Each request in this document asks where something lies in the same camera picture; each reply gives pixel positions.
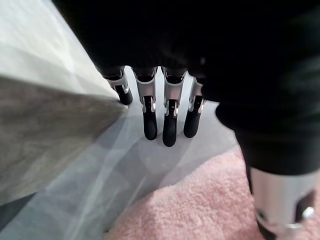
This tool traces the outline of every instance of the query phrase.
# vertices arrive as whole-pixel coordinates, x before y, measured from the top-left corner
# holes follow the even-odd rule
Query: silver metal component
[[[182,88],[184,85],[184,80],[187,72],[185,72],[181,76],[181,82],[174,84],[174,83],[169,83],[167,78],[169,77],[167,75],[167,72],[164,70],[164,100],[163,100],[163,105],[166,108],[167,107],[167,102],[170,99],[176,100],[177,103],[177,108],[180,105],[180,99],[181,99],[181,93],[182,93]]]
[[[251,168],[255,215],[259,223],[274,233],[277,240],[292,240],[310,218],[314,209],[308,207],[303,221],[296,222],[298,202],[315,189],[318,171],[304,175],[276,175]]]
[[[135,75],[136,85],[138,87],[139,99],[141,104],[144,104],[144,96],[152,96],[152,100],[156,102],[156,74],[154,74],[152,80],[147,82],[139,81]]]
[[[125,94],[129,92],[127,76],[123,71],[121,71],[121,75],[118,80],[109,80],[106,76],[104,78],[108,81],[113,90],[116,91],[116,86],[122,86]]]
[[[173,116],[174,117],[177,117],[178,116],[178,101],[175,101],[174,102],[174,111],[173,111]],[[170,109],[169,109],[169,100],[167,101],[166,105],[165,105],[165,110],[164,110],[164,115],[165,116],[168,116],[169,115],[169,112],[170,112]]]
[[[188,110],[190,112],[192,112],[194,110],[194,104],[195,104],[196,96],[201,96],[202,97],[202,93],[201,93],[202,86],[203,86],[203,84],[197,82],[197,79],[194,77],[193,81],[192,81],[192,85],[191,85],[190,96],[189,96]],[[200,105],[199,110],[198,110],[198,113],[202,113],[202,111],[204,109],[204,104],[206,103],[206,101],[207,100],[202,99],[201,105]]]
[[[146,113],[147,112],[147,106],[146,106],[146,102],[145,102],[145,97],[142,97],[142,112]],[[151,112],[155,112],[156,111],[156,103],[154,102],[154,98],[151,97]]]

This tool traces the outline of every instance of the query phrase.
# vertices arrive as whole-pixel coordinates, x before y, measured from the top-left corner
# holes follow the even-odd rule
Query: white surface
[[[114,94],[108,93],[106,81],[56,14],[47,1],[0,0],[0,73],[24,76],[26,81],[71,92]],[[37,44],[30,42],[35,39],[39,41]],[[16,61],[21,53],[26,53],[28,60],[37,56],[67,68],[68,74],[57,79],[45,77],[46,73],[39,74],[34,66],[38,62],[30,64],[32,72],[29,68],[19,69]],[[210,102],[204,106],[197,135],[193,139],[184,137],[192,83],[187,76],[179,108],[177,141],[173,147],[165,147],[164,79],[160,70],[156,75],[159,134],[154,141],[146,140],[135,79],[130,69],[126,73],[133,94],[128,116],[119,119],[39,192],[0,232],[0,240],[101,240],[103,232],[134,201],[176,183],[204,161],[236,144],[233,133],[214,115],[217,105]]]

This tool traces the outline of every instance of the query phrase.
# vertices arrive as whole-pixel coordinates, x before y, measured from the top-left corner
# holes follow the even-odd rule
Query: robotic hand
[[[110,86],[118,93],[120,101],[129,105],[132,100],[128,85],[125,66],[107,67],[98,69]],[[154,140],[158,135],[156,119],[156,72],[157,67],[132,67],[138,88],[139,100],[142,106],[144,135],[148,140]],[[163,143],[172,147],[177,138],[177,117],[186,68],[161,67],[164,75],[164,124]],[[201,112],[205,100],[201,93],[204,80],[193,78],[189,108],[184,123],[184,135],[192,138],[198,131]]]
[[[123,66],[132,67],[148,139],[157,136],[157,66],[165,77],[167,146],[176,140],[171,126],[188,70],[195,80],[184,134],[196,134],[204,100],[218,102],[216,116],[234,130],[245,159],[261,234],[294,239],[315,211],[320,169],[318,3],[244,0],[212,9],[197,1],[155,9],[134,1],[106,11],[99,1],[54,2],[124,104],[132,95]],[[201,15],[182,17],[186,11]]]

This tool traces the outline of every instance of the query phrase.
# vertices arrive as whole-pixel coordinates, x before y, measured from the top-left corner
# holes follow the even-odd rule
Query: pink towel
[[[105,240],[262,240],[253,203],[241,152],[234,149],[138,201]],[[320,240],[319,216],[296,240]]]

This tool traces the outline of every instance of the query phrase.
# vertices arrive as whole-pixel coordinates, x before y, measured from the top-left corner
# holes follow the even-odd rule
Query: gray fabric
[[[126,107],[0,78],[0,205],[45,187]]]

